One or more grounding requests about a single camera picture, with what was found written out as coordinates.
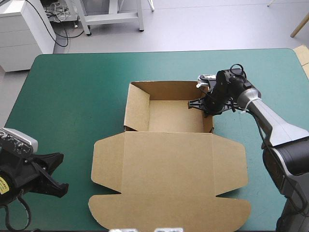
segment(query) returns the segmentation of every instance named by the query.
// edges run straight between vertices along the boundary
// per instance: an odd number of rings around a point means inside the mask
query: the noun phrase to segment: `green tabletop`
[[[244,66],[262,98],[288,122],[309,129],[309,82],[290,49],[41,55],[36,58],[6,127],[39,142],[38,154],[62,152],[53,177],[70,184],[61,199],[29,193],[31,229],[101,230],[88,199],[112,190],[90,179],[94,142],[123,132],[128,84],[142,80],[196,80],[232,64]],[[245,145],[249,184],[224,197],[247,199],[252,212],[242,230],[273,230],[285,199],[262,162],[261,139],[249,114],[215,117],[215,134]],[[22,227],[23,208],[13,203],[12,224]],[[4,229],[4,211],[0,211]]]

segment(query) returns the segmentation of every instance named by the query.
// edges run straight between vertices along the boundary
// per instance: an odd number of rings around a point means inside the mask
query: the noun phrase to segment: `box side wall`
[[[124,126],[134,131],[148,131],[150,95],[130,84]]]
[[[196,81],[142,81],[132,82],[150,95],[150,100],[194,100],[201,97]]]

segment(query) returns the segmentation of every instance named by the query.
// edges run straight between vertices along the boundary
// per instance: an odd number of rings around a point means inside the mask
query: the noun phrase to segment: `brown cardboard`
[[[188,101],[200,98],[195,81],[144,81],[129,85],[126,103],[127,131],[211,132],[212,117],[188,109]]]
[[[303,69],[305,71],[305,74],[307,75],[307,78],[309,79],[309,64],[305,64],[303,66]]]
[[[245,200],[216,197],[247,184],[244,147],[211,133],[127,131],[95,143],[92,180],[121,192],[89,200],[102,226],[232,232]]]
[[[216,197],[247,184],[244,147],[208,133],[212,117],[187,106],[201,96],[193,81],[129,85],[126,132],[95,143],[92,180],[121,193],[90,198],[99,224],[233,232],[245,223],[247,201]]]
[[[302,66],[309,63],[309,50],[305,45],[295,48],[294,51]]]

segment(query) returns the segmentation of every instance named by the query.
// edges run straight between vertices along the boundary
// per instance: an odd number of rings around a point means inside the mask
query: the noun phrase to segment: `white table leg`
[[[77,8],[79,19],[82,23],[85,34],[91,35],[90,30],[89,30],[88,25],[87,25],[86,20],[85,20],[85,12],[83,10],[84,4],[81,2],[81,0],[73,0],[73,2],[75,3],[75,6]]]
[[[143,20],[143,10],[141,8],[141,0],[136,0],[136,3],[137,3],[137,14],[140,23],[140,31],[144,31],[144,20]]]

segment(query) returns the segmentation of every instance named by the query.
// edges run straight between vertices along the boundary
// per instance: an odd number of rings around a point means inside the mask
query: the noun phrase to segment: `cardboard box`
[[[309,50],[305,45],[301,45],[294,49],[301,66],[309,63]]]
[[[121,193],[89,200],[93,217],[105,228],[233,232],[247,220],[249,202],[217,197],[248,183],[245,149],[207,133],[212,118],[188,109],[188,100],[201,97],[195,85],[130,84],[127,131],[94,148],[92,180]]]
[[[212,132],[212,116],[188,109],[188,101],[202,97],[195,81],[131,82],[126,102],[125,130],[156,132]]]

